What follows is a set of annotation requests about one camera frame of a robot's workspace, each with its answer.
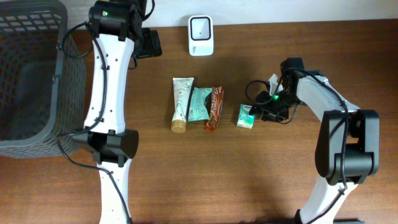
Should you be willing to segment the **small Kleenex tissue pack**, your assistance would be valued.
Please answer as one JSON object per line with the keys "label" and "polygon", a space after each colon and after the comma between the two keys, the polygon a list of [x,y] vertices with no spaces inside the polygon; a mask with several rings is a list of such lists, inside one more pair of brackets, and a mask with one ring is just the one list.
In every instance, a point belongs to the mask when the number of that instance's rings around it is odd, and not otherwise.
{"label": "small Kleenex tissue pack", "polygon": [[240,105],[238,120],[236,123],[238,127],[252,129],[254,126],[255,116],[249,114],[251,108],[252,106],[249,105]]}

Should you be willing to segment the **teal snack packet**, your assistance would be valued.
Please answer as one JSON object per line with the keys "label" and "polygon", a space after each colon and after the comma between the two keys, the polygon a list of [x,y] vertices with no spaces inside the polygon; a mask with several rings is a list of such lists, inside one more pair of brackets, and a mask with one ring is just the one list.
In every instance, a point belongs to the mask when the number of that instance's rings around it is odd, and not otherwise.
{"label": "teal snack packet", "polygon": [[209,119],[209,112],[207,110],[207,102],[211,95],[212,88],[197,88],[193,89],[190,99],[190,107],[188,110],[188,121],[199,121]]}

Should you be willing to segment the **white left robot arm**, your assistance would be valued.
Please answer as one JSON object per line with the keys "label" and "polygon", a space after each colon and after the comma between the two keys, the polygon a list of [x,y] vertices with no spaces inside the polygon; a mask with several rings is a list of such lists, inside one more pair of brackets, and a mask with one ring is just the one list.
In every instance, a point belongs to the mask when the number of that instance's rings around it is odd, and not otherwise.
{"label": "white left robot arm", "polygon": [[146,6],[146,0],[96,1],[84,24],[93,38],[93,86],[83,130],[72,139],[92,153],[100,174],[100,223],[132,223],[128,175],[139,133],[125,125],[127,74],[137,60],[162,54],[158,32],[142,26],[152,14]]}

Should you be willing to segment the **red snack bar wrapper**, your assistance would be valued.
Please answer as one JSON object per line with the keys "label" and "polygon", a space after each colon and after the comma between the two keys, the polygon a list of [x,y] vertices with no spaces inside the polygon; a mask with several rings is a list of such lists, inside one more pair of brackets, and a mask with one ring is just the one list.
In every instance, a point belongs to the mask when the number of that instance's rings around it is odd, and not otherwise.
{"label": "red snack bar wrapper", "polygon": [[220,114],[223,104],[224,88],[222,86],[214,87],[211,92],[210,115],[205,124],[205,130],[215,132],[220,120]]}

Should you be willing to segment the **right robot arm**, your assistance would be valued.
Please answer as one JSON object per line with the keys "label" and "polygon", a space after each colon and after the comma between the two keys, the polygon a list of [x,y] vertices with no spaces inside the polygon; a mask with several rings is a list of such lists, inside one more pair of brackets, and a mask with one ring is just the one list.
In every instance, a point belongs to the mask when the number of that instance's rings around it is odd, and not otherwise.
{"label": "right robot arm", "polygon": [[379,115],[350,103],[320,70],[307,70],[300,57],[285,59],[281,76],[264,84],[250,115],[289,124],[298,106],[309,107],[321,126],[315,149],[318,179],[292,223],[334,223],[347,196],[379,168]]}

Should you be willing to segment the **white tube with gold cap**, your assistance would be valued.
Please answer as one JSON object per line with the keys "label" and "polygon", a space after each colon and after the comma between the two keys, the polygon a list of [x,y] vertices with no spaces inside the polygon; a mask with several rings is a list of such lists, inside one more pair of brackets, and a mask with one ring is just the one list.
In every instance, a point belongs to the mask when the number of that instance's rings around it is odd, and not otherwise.
{"label": "white tube with gold cap", "polygon": [[175,111],[171,130],[184,133],[187,128],[187,110],[194,78],[173,78]]}

